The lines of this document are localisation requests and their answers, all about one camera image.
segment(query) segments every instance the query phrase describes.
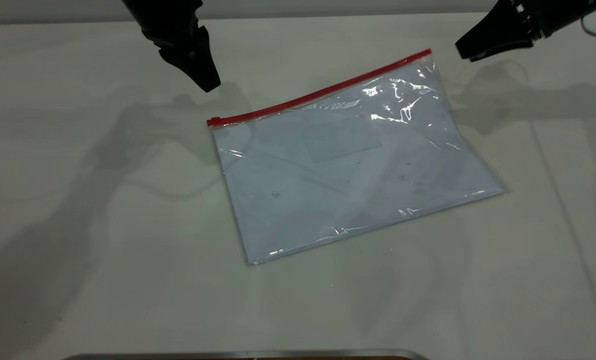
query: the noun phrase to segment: table surface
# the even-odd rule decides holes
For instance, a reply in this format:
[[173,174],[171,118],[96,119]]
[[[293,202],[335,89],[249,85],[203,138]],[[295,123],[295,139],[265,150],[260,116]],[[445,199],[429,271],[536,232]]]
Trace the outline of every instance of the table surface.
[[[0,25],[0,359],[596,359],[596,38],[470,63],[482,16],[206,21],[209,94],[135,23]],[[247,267],[205,121],[426,48],[508,193]]]

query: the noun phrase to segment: plastic zipper bag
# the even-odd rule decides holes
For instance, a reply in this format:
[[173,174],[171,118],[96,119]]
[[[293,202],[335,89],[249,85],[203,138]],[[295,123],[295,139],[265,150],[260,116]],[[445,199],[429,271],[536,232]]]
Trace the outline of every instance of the plastic zipper bag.
[[250,264],[502,193],[452,120],[431,50],[207,123]]

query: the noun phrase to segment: red zipper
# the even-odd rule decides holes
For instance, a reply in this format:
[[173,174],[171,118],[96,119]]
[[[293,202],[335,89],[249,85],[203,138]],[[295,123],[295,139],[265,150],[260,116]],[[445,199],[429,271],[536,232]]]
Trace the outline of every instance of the red zipper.
[[416,60],[422,59],[428,55],[431,55],[431,49],[428,48],[427,50],[421,51],[415,55],[411,55],[410,57],[405,57],[400,61],[396,61],[393,64],[388,64],[387,66],[383,66],[379,69],[374,71],[369,71],[364,75],[360,75],[354,77],[353,79],[349,79],[347,81],[340,82],[340,84],[335,84],[328,88],[321,89],[320,91],[316,91],[314,93],[310,93],[309,95],[305,95],[303,97],[296,98],[296,100],[291,100],[285,102],[284,104],[275,105],[272,107],[268,107],[266,109],[250,112],[248,114],[242,114],[239,116],[232,116],[232,117],[214,117],[211,120],[207,120],[207,126],[225,126],[225,125],[232,125],[236,123],[245,123],[247,121],[257,119],[259,117],[268,116],[271,114],[277,114],[284,112],[285,110],[292,109],[299,107],[305,103],[310,103],[312,101],[318,100],[323,98],[324,96],[330,95],[335,92],[342,91],[346,88],[352,87],[358,83],[366,82],[367,80],[371,80],[377,78],[380,75],[384,75],[385,73],[389,73],[392,70],[396,70],[402,66],[415,62]]

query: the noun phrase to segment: clear plastic pouch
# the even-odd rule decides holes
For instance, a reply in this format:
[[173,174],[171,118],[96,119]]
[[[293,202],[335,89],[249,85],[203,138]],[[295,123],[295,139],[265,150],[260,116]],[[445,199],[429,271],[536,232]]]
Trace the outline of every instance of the clear plastic pouch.
[[208,125],[250,264],[502,193],[452,120],[431,50]]

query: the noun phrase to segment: white wall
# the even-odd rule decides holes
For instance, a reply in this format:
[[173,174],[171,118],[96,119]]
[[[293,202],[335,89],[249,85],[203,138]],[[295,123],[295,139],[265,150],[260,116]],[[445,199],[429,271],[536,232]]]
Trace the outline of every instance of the white wall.
[[[199,16],[268,18],[488,11],[495,0],[204,0]],[[121,0],[0,0],[1,23],[131,19]]]

